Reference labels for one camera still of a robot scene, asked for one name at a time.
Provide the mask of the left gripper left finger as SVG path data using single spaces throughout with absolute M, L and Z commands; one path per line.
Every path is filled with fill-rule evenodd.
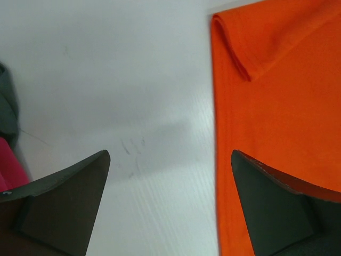
M 85 255 L 109 173 L 107 150 L 1 193 L 1 255 Z

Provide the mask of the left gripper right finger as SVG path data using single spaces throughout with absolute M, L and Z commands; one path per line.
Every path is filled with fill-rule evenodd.
M 239 150 L 231 165 L 255 255 L 340 255 L 340 192 Z

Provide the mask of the orange t shirt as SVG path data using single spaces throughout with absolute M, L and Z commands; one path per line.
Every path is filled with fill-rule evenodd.
M 253 255 L 232 174 L 240 150 L 340 191 L 340 1 L 261 1 L 210 23 L 221 255 Z

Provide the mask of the pink folded t shirt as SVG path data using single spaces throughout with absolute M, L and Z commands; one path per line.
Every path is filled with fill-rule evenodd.
M 7 141 L 1 137 L 1 192 L 29 183 L 28 176 Z

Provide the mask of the grey folded t shirt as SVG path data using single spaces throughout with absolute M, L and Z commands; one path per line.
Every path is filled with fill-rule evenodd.
M 19 106 L 9 70 L 1 64 L 1 137 L 14 148 L 19 136 Z

